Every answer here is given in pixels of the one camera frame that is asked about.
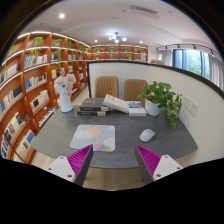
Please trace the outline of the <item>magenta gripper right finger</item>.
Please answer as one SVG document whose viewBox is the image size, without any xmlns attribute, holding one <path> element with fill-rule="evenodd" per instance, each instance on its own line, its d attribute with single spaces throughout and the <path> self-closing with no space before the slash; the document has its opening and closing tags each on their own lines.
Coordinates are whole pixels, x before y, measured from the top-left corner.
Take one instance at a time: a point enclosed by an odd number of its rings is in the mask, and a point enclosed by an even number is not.
<svg viewBox="0 0 224 224">
<path fill-rule="evenodd" d="M 160 156 L 140 145 L 135 146 L 135 156 L 145 184 L 152 183 L 182 169 L 169 155 Z"/>
</svg>

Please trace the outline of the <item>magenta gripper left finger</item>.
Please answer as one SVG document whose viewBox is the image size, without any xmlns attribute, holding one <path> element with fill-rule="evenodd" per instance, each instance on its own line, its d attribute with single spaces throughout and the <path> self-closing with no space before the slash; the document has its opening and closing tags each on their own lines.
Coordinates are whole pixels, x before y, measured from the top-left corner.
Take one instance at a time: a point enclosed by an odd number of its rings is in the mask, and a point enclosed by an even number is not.
<svg viewBox="0 0 224 224">
<path fill-rule="evenodd" d="M 65 180 L 82 186 L 93 157 L 93 146 L 86 146 L 68 157 L 59 156 L 46 170 Z"/>
</svg>

